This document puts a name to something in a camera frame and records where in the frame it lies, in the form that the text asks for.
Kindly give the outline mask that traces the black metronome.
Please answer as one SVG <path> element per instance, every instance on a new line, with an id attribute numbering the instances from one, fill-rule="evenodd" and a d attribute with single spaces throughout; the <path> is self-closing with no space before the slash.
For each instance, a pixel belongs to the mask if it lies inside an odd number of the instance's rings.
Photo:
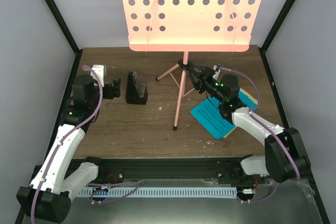
<path id="1" fill-rule="evenodd" d="M 134 71 L 128 72 L 127 77 L 127 89 L 125 93 L 125 100 L 127 104 L 135 104 L 135 105 L 146 105 L 148 100 L 148 90 L 145 86 L 145 95 L 144 97 L 139 97 L 135 85 L 132 80 L 132 74 Z"/>

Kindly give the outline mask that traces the blue sheet music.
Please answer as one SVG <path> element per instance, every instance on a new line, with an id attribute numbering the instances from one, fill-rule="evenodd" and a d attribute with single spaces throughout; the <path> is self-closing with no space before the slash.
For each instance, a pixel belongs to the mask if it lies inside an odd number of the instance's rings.
<path id="1" fill-rule="evenodd" d="M 191 115 L 216 140 L 227 137 L 236 126 L 223 119 L 219 112 L 219 101 L 206 94 L 206 99 L 191 109 Z"/>

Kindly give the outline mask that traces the yellow sheet music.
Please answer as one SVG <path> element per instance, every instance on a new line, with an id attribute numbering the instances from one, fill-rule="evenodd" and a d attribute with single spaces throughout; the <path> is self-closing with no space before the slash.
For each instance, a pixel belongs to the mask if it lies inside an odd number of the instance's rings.
<path id="1" fill-rule="evenodd" d="M 249 108 L 256 107 L 258 105 L 258 100 L 253 98 L 247 91 L 244 89 L 240 89 L 239 91 L 239 98 L 243 103 L 245 103 Z M 226 134 L 223 138 L 226 138 L 230 135 L 231 132 L 235 130 L 236 126 L 230 126 L 229 129 L 226 131 Z"/>

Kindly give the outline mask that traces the pink music stand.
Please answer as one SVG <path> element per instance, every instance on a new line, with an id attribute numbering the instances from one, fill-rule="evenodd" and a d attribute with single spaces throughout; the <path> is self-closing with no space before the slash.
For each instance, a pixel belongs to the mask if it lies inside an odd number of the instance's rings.
<path id="1" fill-rule="evenodd" d="M 261 0 L 122 0 L 134 51 L 244 52 Z"/>

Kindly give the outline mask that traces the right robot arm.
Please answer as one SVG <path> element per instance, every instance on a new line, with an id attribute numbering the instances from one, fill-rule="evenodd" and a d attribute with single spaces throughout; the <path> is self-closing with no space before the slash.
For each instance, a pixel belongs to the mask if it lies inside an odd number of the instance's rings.
<path id="1" fill-rule="evenodd" d="M 298 181 L 301 174 L 310 169 L 310 159 L 299 131 L 258 116 L 254 112 L 257 107 L 248 106 L 238 96 L 240 72 L 221 65 L 209 68 L 189 63 L 187 73 L 195 90 L 216 99 L 215 108 L 222 119 L 244 130 L 264 146 L 263 156 L 252 155 L 241 160 L 240 166 L 233 170 L 235 181 L 244 184 L 252 175 L 269 176 L 278 183 Z"/>

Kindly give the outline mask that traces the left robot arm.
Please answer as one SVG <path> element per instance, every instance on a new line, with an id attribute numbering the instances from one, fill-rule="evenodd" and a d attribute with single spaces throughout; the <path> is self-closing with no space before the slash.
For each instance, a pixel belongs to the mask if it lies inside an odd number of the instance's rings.
<path id="1" fill-rule="evenodd" d="M 103 84 L 103 79 L 91 74 L 74 78 L 53 146 L 29 186 L 20 187 L 16 195 L 32 223 L 37 219 L 62 223 L 71 202 L 89 183 L 106 180 L 107 168 L 97 157 L 85 158 L 69 176 L 66 172 L 90 124 L 97 119 L 102 100 L 120 96 L 120 83 L 117 79 Z"/>

